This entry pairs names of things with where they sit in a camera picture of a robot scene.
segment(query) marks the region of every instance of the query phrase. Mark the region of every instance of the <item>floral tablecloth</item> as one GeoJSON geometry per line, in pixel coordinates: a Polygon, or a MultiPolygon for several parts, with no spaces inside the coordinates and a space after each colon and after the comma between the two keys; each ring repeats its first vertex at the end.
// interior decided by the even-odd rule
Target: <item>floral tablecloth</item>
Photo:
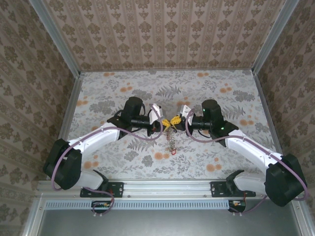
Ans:
{"type": "MultiPolygon", "coordinates": [[[[201,115],[201,103],[215,99],[226,120],[257,142],[275,149],[250,70],[86,73],[68,139],[100,127],[131,96],[140,97],[147,112],[150,103],[162,106],[167,119],[173,118],[182,104],[195,108],[196,114],[201,115]]],[[[138,134],[146,136],[146,131],[138,134]]],[[[193,135],[206,139],[197,132],[193,135]]],[[[165,134],[150,142],[126,136],[105,145],[82,165],[108,178],[126,179],[225,178],[237,169],[259,172],[243,156],[218,143],[197,143],[184,132],[177,132],[174,137],[175,155],[169,152],[165,134]]]]}

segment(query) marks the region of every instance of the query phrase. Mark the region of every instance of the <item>gray panel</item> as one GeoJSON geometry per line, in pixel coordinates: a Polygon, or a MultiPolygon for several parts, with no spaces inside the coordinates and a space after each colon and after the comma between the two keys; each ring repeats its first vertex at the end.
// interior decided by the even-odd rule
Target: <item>gray panel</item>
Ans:
{"type": "MultiPolygon", "coordinates": [[[[250,201],[249,206],[257,203],[250,201]]],[[[292,205],[264,202],[256,211],[233,216],[227,210],[47,210],[40,236],[299,236],[292,205]]]]}

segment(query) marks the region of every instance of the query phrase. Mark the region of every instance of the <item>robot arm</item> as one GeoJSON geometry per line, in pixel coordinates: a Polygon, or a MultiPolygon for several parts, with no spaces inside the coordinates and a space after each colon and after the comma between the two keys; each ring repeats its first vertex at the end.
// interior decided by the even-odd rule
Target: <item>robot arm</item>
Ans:
{"type": "MultiPolygon", "coordinates": [[[[233,195],[234,190],[253,191],[267,195],[275,204],[285,206],[304,191],[299,180],[284,168],[281,163],[273,159],[276,157],[291,168],[306,184],[297,158],[292,155],[281,155],[272,152],[266,147],[247,137],[239,128],[223,119],[221,108],[215,100],[206,100],[202,103],[203,116],[188,117],[188,131],[192,134],[194,129],[208,130],[212,139],[230,136],[219,142],[224,147],[230,148],[254,163],[262,173],[248,173],[238,170],[226,180],[226,189],[233,195]]],[[[190,108],[182,106],[181,121],[177,128],[185,130],[185,121],[190,108]]]]}
{"type": "MultiPolygon", "coordinates": [[[[107,123],[86,134],[80,138],[66,142],[63,139],[57,140],[46,160],[43,167],[44,172],[52,177],[57,161],[60,159],[64,151],[70,146],[72,149],[66,154],[61,161],[55,176],[55,182],[64,190],[73,186],[88,187],[90,189],[106,190],[108,179],[97,171],[82,170],[81,166],[85,159],[100,147],[123,138],[127,133],[117,129],[107,129],[108,127],[118,127],[129,132],[132,128],[145,128],[150,136],[154,132],[160,132],[164,127],[160,126],[157,121],[159,118],[155,112],[149,112],[147,116],[140,115],[143,102],[140,98],[130,97],[125,103],[125,107],[120,116],[110,118],[107,123]]],[[[162,117],[162,109],[156,104],[153,105],[154,110],[159,117],[162,117]]]]}

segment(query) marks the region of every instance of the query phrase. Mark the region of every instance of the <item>wall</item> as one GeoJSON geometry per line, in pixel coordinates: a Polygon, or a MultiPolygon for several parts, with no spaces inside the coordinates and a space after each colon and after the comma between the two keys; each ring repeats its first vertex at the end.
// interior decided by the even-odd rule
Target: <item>wall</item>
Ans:
{"type": "Polygon", "coordinates": [[[299,158],[315,215],[315,1],[300,0],[259,72],[284,153],[299,158]]]}
{"type": "Polygon", "coordinates": [[[0,1],[0,235],[18,235],[73,78],[27,0],[0,1]]]}
{"type": "Polygon", "coordinates": [[[45,0],[82,71],[250,68],[284,0],[45,0]]]}

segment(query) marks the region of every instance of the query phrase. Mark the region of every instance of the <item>vent grille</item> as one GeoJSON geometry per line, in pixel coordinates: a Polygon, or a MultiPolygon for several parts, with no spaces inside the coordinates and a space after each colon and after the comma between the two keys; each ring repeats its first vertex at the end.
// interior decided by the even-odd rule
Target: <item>vent grille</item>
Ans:
{"type": "MultiPolygon", "coordinates": [[[[45,210],[92,209],[91,200],[48,200],[45,210]]],[[[228,200],[116,200],[113,209],[172,210],[172,209],[229,209],[228,200]]]]}

